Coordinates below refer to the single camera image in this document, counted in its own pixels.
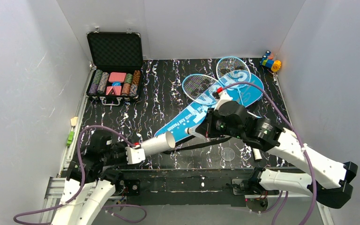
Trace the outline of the white feather shuttlecock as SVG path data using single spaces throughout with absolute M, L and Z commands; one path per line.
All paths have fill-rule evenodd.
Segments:
M 206 131 L 204 130 L 204 127 L 202 124 L 197 124 L 193 127 L 188 127 L 185 129 L 186 134 L 195 136 L 197 138 L 204 139 Z

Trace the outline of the clear round tube lid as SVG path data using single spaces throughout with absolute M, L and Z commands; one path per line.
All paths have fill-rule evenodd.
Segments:
M 221 150 L 221 158 L 224 160 L 224 161 L 232 161 L 235 159 L 235 152 L 233 149 L 231 148 L 223 148 Z

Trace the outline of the white shuttlecock tube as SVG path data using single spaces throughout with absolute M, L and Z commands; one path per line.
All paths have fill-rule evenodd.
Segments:
M 145 156 L 151 156 L 164 151 L 173 150 L 176 146 L 174 136 L 170 132 L 165 132 L 156 137 L 143 141 L 140 144 L 144 149 Z

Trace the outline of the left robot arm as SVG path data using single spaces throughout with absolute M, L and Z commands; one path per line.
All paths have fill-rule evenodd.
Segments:
M 109 159 L 124 162 L 126 144 L 114 144 L 113 133 L 106 128 L 97 128 L 90 143 L 81 146 L 67 170 L 64 190 L 55 211 L 52 225 L 90 225 L 121 184 L 122 172 L 108 168 Z

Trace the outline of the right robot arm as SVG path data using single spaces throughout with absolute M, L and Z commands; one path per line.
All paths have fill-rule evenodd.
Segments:
M 277 156 L 300 169 L 300 173 L 254 169 L 244 186 L 253 191 L 282 190 L 314 196 L 330 208 L 340 209 L 352 197 L 358 166 L 340 163 L 301 144 L 292 131 L 267 118 L 257 118 L 235 101 L 209 108 L 203 121 L 207 137 L 229 136 L 246 145 Z

